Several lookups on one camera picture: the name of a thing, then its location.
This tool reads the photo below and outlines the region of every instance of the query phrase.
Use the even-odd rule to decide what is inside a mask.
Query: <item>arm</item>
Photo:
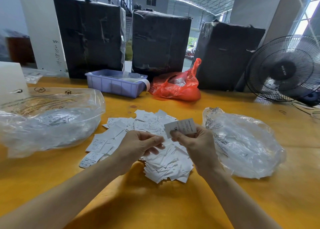
[[[185,136],[171,132],[174,141],[186,147],[198,174],[201,175],[226,212],[235,229],[281,229],[252,198],[222,169],[218,160],[213,134],[197,126],[197,134]]]
[[[0,218],[0,229],[62,229],[112,180],[144,154],[158,153],[161,136],[130,131],[118,149],[62,184]]]

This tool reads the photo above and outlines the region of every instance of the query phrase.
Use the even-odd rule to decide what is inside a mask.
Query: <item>red brown object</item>
[[[18,62],[21,65],[35,63],[29,37],[6,37],[6,40],[12,62]]]
[[[154,77],[149,92],[158,97],[175,98],[184,101],[197,101],[201,98],[198,80],[195,77],[201,59],[197,58],[192,69]]]

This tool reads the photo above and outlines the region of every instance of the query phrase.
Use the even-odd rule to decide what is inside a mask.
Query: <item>left hand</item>
[[[129,131],[122,139],[118,149],[114,151],[112,157],[118,159],[122,166],[122,174],[130,170],[132,164],[140,157],[158,154],[155,148],[164,149],[162,145],[164,138],[147,132]]]

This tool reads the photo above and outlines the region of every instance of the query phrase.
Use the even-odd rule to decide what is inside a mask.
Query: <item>wooden table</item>
[[[85,81],[43,77],[37,87],[86,88]],[[268,124],[287,151],[277,171],[260,180],[234,179],[283,228],[319,228],[320,225],[320,124],[289,105],[256,103],[253,94],[202,91],[197,102],[156,98],[143,92],[130,99],[104,93],[109,117],[135,117],[137,109],[162,109],[178,119],[202,122],[206,107],[251,116]],[[101,125],[96,133],[102,133]],[[22,159],[6,159],[0,148],[0,215],[3,215],[76,173],[93,135],[81,145],[36,152]],[[136,162],[130,172],[108,185],[66,228],[232,228],[206,182],[191,172],[186,184],[155,184]]]

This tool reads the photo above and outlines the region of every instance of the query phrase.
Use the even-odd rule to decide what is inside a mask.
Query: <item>red plastic bag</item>
[[[201,59],[197,58],[193,68],[185,72],[173,72],[154,77],[149,92],[158,97],[196,101],[201,98],[198,80],[195,77]]]

